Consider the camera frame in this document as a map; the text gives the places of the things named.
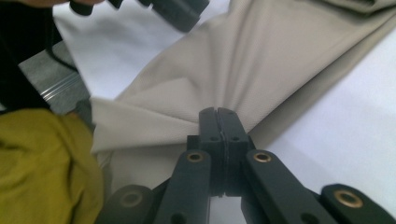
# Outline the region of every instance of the black cable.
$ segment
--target black cable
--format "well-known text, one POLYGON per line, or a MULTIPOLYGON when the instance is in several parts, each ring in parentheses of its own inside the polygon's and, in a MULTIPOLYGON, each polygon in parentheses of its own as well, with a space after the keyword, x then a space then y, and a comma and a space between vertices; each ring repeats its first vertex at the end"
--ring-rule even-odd
POLYGON ((46 19, 45 19, 45 25, 46 25, 46 52, 48 55, 57 63, 60 63, 61 65, 67 67, 68 69, 71 69, 75 72, 78 72, 77 68, 73 66, 70 63, 65 62, 61 58, 59 58, 54 52, 53 52, 53 33, 54 33, 54 22, 53 22, 53 14, 52 14, 52 8, 49 8, 46 11, 46 19))

